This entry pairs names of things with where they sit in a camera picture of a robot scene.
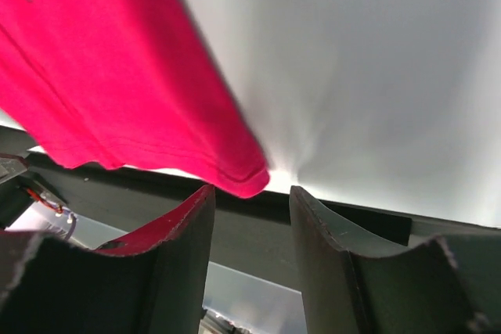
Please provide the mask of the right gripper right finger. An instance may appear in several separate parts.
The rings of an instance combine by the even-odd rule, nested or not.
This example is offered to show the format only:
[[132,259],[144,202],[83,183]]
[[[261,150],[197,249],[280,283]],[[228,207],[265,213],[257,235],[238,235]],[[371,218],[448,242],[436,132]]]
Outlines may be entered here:
[[500,233],[434,235],[408,247],[289,197],[310,333],[497,333]]

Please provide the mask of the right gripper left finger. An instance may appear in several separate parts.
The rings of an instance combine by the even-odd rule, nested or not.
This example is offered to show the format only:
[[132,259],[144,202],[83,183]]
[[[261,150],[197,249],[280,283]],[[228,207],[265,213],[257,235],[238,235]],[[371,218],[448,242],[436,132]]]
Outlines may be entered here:
[[50,232],[2,232],[2,332],[197,332],[214,212],[205,185],[94,250]]

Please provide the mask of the red t shirt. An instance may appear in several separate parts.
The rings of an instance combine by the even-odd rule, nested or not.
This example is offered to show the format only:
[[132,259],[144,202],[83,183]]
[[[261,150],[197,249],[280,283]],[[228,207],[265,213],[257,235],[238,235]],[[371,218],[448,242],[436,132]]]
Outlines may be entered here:
[[1,0],[1,108],[67,168],[172,168],[234,196],[268,164],[182,0]]

